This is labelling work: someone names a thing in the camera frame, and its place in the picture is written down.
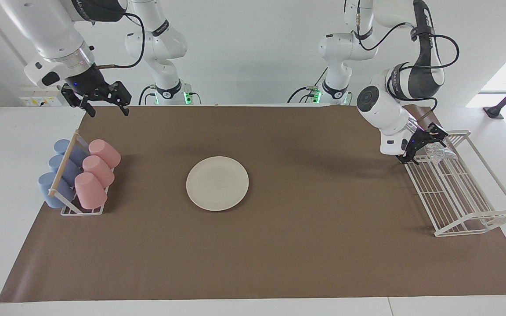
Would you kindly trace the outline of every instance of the brown table mat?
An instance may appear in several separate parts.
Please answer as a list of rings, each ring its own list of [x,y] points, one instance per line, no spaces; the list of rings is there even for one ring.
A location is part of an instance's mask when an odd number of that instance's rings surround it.
[[[105,214],[43,206],[0,302],[506,294],[501,230],[434,237],[354,107],[99,107],[80,130],[123,154]],[[185,190],[210,156],[249,173],[227,212]]]

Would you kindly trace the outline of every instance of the white table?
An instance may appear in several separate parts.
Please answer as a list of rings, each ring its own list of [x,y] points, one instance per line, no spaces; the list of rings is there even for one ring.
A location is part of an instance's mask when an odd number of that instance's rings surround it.
[[[70,138],[83,114],[72,108],[0,108],[0,290],[40,209],[36,180],[47,172],[52,145]],[[472,131],[506,186],[505,122],[489,120],[480,109],[440,108],[436,114],[447,129]],[[0,304],[0,315],[48,314],[499,316],[506,314],[506,296]]]

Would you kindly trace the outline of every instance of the clear plastic bag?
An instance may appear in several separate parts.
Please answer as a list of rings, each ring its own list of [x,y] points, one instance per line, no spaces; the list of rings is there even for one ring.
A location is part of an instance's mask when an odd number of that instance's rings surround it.
[[[458,160],[458,156],[448,147],[442,146],[441,143],[428,144],[425,146],[425,151],[427,152],[427,156],[437,165],[445,159]]]

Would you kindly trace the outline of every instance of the metal rack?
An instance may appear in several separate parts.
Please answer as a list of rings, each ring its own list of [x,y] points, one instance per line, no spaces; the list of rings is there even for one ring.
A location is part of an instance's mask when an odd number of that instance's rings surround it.
[[[48,196],[51,198],[56,197],[58,200],[60,200],[62,203],[65,204],[65,206],[62,208],[61,213],[62,216],[91,216],[91,215],[101,215],[103,214],[103,210],[105,208],[105,205],[101,206],[100,208],[95,208],[93,210],[84,210],[83,208],[77,207],[72,202],[68,201],[60,192],[58,192],[58,184],[60,183],[60,179],[62,178],[62,175],[64,174],[65,168],[66,168],[66,162],[70,158],[70,155],[72,154],[72,151],[74,149],[74,146],[79,146],[81,149],[83,149],[87,154],[89,154],[89,145],[83,138],[79,135],[79,130],[76,130],[74,135],[72,136],[72,139],[70,140],[70,144],[68,148],[66,149],[66,152],[64,153],[64,158],[62,159],[62,162],[60,163],[60,167],[58,168],[58,172],[56,172],[56,177],[54,178],[54,182],[52,183],[52,186],[48,190]]]
[[[458,153],[458,146],[468,142],[506,196],[506,189],[470,140],[470,132],[449,132],[446,142],[458,160],[446,159],[436,164],[427,154],[420,154],[415,156],[419,164],[405,165],[434,226],[434,235],[481,234],[505,224],[506,210],[494,208]]]

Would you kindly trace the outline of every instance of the plate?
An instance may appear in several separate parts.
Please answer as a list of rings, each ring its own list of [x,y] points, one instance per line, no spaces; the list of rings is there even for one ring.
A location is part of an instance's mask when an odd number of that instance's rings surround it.
[[[187,193],[199,208],[220,212],[243,200],[249,189],[247,170],[236,160],[211,157],[199,162],[187,177]]]

